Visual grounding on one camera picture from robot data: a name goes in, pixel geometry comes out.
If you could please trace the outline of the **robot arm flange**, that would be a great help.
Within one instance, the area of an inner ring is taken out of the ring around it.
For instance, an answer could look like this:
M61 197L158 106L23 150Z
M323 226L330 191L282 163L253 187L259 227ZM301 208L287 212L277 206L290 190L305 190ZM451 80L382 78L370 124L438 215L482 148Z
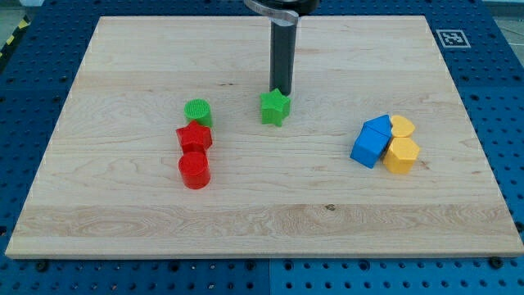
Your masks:
M319 0L243 0L243 4L258 15L268 17L280 26L297 25L302 16L315 11Z

